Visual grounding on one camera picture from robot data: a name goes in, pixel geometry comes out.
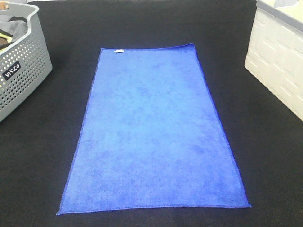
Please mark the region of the blue microfiber towel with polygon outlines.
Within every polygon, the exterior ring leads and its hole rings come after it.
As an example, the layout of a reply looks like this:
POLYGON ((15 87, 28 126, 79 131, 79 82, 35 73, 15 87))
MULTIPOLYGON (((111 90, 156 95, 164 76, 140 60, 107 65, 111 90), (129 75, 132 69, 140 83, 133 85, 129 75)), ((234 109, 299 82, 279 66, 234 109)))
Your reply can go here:
POLYGON ((102 49, 58 215, 249 206, 195 46, 102 49))

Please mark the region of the black table cloth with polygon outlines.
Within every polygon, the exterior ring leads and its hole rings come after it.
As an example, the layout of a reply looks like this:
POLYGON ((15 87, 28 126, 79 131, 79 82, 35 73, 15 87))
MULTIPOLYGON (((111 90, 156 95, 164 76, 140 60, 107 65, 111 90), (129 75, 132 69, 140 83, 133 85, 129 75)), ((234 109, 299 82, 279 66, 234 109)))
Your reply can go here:
POLYGON ((303 123, 244 67, 253 0, 43 1, 52 72, 0 124, 3 227, 300 227, 303 123), (57 215, 101 48, 193 43, 251 204, 57 215))

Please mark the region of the grey perforated plastic basket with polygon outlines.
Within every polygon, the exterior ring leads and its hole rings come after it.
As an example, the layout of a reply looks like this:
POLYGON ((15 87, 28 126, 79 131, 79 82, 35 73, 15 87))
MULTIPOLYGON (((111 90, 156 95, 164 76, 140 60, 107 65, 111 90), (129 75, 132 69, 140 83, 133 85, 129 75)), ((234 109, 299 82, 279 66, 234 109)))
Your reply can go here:
POLYGON ((38 17, 39 7, 1 2, 2 15, 22 17, 27 33, 0 52, 0 119, 12 113, 48 76, 52 64, 38 17))

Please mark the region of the white plastic storage crate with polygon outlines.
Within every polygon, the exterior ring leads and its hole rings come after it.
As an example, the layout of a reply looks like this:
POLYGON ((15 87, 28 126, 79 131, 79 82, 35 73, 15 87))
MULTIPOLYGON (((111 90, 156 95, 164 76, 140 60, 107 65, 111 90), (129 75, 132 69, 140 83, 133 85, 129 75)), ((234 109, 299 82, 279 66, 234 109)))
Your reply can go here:
POLYGON ((245 68, 303 117, 303 2, 258 0, 245 68))

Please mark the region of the grey towel in basket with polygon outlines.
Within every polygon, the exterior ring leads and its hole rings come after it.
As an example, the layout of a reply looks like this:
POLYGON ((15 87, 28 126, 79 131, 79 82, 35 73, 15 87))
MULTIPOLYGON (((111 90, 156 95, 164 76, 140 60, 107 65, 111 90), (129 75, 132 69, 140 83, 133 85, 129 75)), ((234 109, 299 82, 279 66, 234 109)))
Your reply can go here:
POLYGON ((8 43, 15 42, 27 33, 27 24, 22 20, 0 23, 0 37, 8 43))

